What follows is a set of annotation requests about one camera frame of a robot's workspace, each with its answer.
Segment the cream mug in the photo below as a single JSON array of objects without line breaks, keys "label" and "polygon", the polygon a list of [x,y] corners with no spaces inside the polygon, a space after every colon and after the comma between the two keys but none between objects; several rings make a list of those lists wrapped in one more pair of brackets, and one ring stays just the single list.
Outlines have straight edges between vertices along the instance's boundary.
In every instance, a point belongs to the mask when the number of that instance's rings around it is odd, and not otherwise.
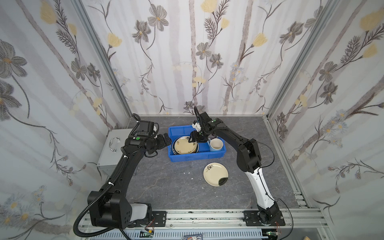
[{"label": "cream mug", "polygon": [[208,144],[211,152],[221,151],[224,147],[224,142],[219,138],[208,140]]}]

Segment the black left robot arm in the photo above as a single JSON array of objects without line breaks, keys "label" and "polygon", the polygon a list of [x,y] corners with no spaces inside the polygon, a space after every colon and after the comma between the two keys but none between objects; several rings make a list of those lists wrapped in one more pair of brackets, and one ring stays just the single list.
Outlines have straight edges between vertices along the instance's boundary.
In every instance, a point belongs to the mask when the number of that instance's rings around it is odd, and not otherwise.
[{"label": "black left robot arm", "polygon": [[125,229],[132,223],[152,221],[152,206],[145,203],[131,204],[127,191],[139,162],[152,158],[158,151],[171,144],[167,133],[159,134],[159,124],[139,121],[121,147],[122,156],[107,182],[99,191],[88,196],[91,223],[95,227]]}]

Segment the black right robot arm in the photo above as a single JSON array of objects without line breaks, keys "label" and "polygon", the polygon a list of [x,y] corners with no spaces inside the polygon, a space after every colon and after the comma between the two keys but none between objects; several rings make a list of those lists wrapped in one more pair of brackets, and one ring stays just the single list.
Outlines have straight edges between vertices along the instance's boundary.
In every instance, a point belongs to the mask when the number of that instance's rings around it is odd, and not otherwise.
[{"label": "black right robot arm", "polygon": [[274,223],[281,213],[277,201],[271,196],[262,170],[262,157],[258,142],[245,138],[231,130],[221,119],[212,119],[207,113],[199,113],[194,108],[196,120],[190,142],[206,143],[211,135],[222,138],[237,152],[237,165],[250,180],[257,198],[258,219],[262,225]]}]

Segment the cream plate with ink flowers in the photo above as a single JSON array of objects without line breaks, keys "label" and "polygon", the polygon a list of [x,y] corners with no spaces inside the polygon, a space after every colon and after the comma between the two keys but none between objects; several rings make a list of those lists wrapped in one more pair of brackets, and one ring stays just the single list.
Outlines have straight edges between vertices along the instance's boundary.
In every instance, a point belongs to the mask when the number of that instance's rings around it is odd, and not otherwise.
[{"label": "cream plate with ink flowers", "polygon": [[227,168],[220,163],[210,163],[203,170],[204,180],[213,187],[223,186],[229,178]]}]

